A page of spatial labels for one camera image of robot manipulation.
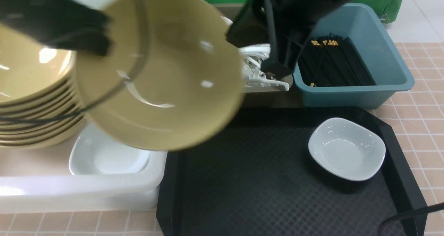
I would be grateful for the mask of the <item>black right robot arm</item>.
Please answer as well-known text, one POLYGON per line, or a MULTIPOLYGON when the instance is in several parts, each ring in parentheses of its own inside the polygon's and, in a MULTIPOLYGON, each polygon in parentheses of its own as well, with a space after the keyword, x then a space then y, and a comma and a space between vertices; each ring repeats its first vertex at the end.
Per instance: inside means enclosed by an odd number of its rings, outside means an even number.
POLYGON ((317 23, 352 0, 248 0, 226 38, 242 48, 268 43, 262 72, 276 79, 291 75, 317 23))

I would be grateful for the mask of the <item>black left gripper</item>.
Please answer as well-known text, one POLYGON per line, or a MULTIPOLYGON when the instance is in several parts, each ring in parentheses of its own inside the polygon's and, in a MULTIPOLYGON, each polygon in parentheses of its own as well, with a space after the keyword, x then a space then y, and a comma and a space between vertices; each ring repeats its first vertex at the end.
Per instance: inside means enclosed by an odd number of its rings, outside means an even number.
POLYGON ((1 24, 54 49, 106 56, 110 19, 75 0, 0 0, 1 24))

